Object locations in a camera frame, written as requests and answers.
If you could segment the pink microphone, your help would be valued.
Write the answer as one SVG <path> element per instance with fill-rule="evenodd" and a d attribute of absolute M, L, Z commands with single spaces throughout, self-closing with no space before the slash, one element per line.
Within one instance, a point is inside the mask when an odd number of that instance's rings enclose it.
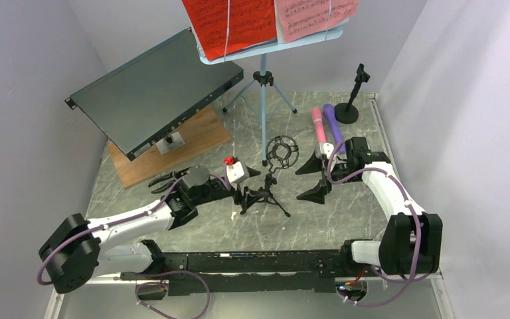
<path fill-rule="evenodd" d="M 314 107 L 311 109 L 311 120 L 314 125 L 317 143 L 319 147 L 327 143 L 327 137 L 323 127 L 323 114 L 320 108 Z"/>

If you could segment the purple microphone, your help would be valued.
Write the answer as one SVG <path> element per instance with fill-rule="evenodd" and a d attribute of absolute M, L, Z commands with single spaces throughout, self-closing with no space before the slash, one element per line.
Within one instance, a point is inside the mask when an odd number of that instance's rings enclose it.
<path fill-rule="evenodd" d="M 332 104 L 324 104 L 322 107 L 323 115 L 325 116 L 325 119 L 327 120 L 327 123 L 329 125 L 330 132 L 333 136 L 333 140 L 335 142 L 335 145 L 341 144 L 341 147 L 339 149 L 339 153 L 341 155 L 346 154 L 345 149 L 345 140 L 343 139 L 339 123 L 335 117 L 335 108 Z"/>

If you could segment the black round-base mic stand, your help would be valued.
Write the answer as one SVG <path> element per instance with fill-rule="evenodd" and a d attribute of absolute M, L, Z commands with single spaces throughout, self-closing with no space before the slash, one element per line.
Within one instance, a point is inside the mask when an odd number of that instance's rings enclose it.
<path fill-rule="evenodd" d="M 359 111 L 353 105 L 361 86 L 363 83 L 367 83 L 370 80 L 370 75 L 365 71 L 365 66 L 363 63 L 360 63 L 357 67 L 355 77 L 355 85 L 350 93 L 350 97 L 348 102 L 338 103 L 334 107 L 335 118 L 338 122 L 342 124 L 352 124 L 355 123 L 359 118 Z"/>

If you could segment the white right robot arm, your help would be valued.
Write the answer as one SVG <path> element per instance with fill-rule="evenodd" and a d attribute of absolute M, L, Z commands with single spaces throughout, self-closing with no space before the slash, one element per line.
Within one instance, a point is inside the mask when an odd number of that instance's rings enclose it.
<path fill-rule="evenodd" d="M 439 269 L 442 219 L 427 213 L 395 175 L 386 153 L 372 151 L 364 137 L 345 141 L 345 159 L 337 159 L 337 148 L 326 143 L 296 171 L 298 175 L 321 173 L 318 184 L 297 199 L 323 204 L 333 185 L 363 182 L 378 201 L 387 224 L 382 239 L 346 240 L 340 249 L 339 266 L 355 276 L 366 266 L 387 275 L 430 274 Z"/>

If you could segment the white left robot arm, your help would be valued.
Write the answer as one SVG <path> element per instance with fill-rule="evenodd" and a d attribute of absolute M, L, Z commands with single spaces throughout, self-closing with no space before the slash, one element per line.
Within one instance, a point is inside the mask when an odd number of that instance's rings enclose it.
<path fill-rule="evenodd" d="M 109 217 L 67 217 L 39 249 L 37 282 L 57 293 L 72 292 L 91 278 L 134 272 L 148 279 L 167 269 L 158 244 L 146 235 L 181 227 L 198 215 L 197 207 L 232 197 L 241 182 L 260 175 L 243 163 L 227 165 L 222 177 L 203 166 L 173 174 L 160 199 Z"/>

